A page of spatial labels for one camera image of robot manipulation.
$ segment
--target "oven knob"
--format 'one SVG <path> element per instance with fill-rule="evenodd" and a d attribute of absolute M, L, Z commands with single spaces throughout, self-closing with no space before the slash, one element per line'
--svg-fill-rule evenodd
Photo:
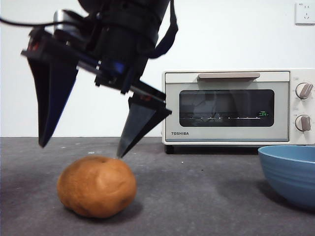
<path fill-rule="evenodd" d="M 304 132 L 304 131 L 310 131 L 311 130 L 311 118 L 309 116 L 303 115 L 299 116 L 295 120 L 295 126 L 298 130 Z"/>
<path fill-rule="evenodd" d="M 312 93 L 313 85 L 308 83 L 301 83 L 296 87 L 296 95 L 301 99 L 307 99 Z"/>

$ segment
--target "blue component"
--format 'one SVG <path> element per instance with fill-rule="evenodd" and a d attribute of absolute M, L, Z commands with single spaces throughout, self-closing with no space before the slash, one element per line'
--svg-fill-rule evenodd
<path fill-rule="evenodd" d="M 298 207 L 315 210 L 315 147 L 268 146 L 258 152 L 274 190 Z"/>
<path fill-rule="evenodd" d="M 118 73 L 122 74 L 124 72 L 124 70 L 125 70 L 125 65 L 124 64 L 122 64 L 120 62 L 114 62 L 113 65 L 114 65 L 115 70 Z"/>

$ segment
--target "toshiba logo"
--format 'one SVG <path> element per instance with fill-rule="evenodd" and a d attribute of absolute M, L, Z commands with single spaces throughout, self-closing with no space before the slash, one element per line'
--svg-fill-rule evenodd
<path fill-rule="evenodd" d="M 172 135 L 189 135 L 188 132 L 171 132 Z"/>

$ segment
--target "toaster oven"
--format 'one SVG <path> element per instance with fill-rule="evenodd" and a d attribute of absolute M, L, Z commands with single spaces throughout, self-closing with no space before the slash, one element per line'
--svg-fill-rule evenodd
<path fill-rule="evenodd" d="M 315 69 L 165 71 L 162 142 L 167 152 L 315 144 L 314 84 Z"/>

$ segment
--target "bowl rim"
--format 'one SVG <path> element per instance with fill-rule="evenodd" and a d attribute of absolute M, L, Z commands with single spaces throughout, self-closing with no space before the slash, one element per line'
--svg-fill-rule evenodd
<path fill-rule="evenodd" d="M 297 159 L 292 159 L 292 158 L 286 158 L 286 157 L 282 157 L 282 156 L 279 156 L 279 155 L 276 155 L 276 154 L 270 154 L 270 153 L 266 153 L 266 151 L 264 151 L 265 149 L 269 149 L 271 147 L 299 147 L 299 148 L 314 148 L 315 149 L 315 146 L 300 146 L 300 145 L 270 145 L 270 146 L 264 146 L 264 147 L 260 147 L 258 149 L 258 153 L 259 154 L 264 154 L 264 155 L 267 155 L 267 156 L 271 156 L 271 157 L 274 157 L 274 158 L 278 158 L 278 159 L 282 159 L 282 160 L 288 160 L 288 161 L 294 161 L 294 162 L 301 162 L 301 163 L 308 163 L 308 164 L 315 164 L 315 161 L 304 161 L 304 160 L 297 160 Z"/>

